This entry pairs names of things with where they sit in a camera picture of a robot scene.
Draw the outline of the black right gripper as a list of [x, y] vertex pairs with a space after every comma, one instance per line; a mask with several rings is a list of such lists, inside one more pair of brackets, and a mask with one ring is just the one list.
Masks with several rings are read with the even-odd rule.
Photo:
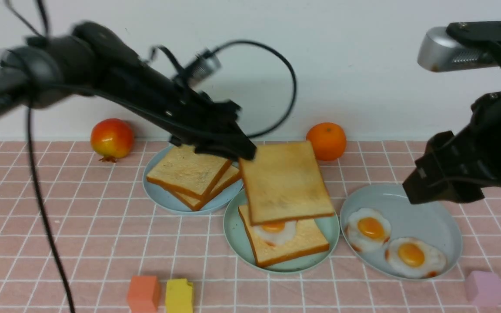
[[[501, 20], [455, 22], [445, 27], [455, 41], [488, 52], [501, 68]], [[459, 133], [436, 133], [416, 159], [402, 186], [411, 204], [472, 203], [485, 187], [501, 188], [501, 91], [471, 105], [472, 116]]]

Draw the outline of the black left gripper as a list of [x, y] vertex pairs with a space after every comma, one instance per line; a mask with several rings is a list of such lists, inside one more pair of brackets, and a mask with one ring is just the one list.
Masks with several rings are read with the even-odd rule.
[[99, 91], [141, 118], [171, 133], [169, 143], [196, 154], [253, 160], [256, 145], [236, 124], [236, 115], [147, 65], [112, 65], [99, 75]]

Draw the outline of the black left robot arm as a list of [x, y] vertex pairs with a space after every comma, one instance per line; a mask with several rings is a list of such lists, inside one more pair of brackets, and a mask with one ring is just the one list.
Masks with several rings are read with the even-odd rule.
[[21, 104], [45, 109], [70, 95], [102, 97], [193, 145], [197, 154], [252, 160], [256, 145], [237, 124], [239, 106], [216, 103], [181, 79], [143, 63], [109, 28], [77, 24], [71, 34], [28, 38], [0, 59], [0, 117]]

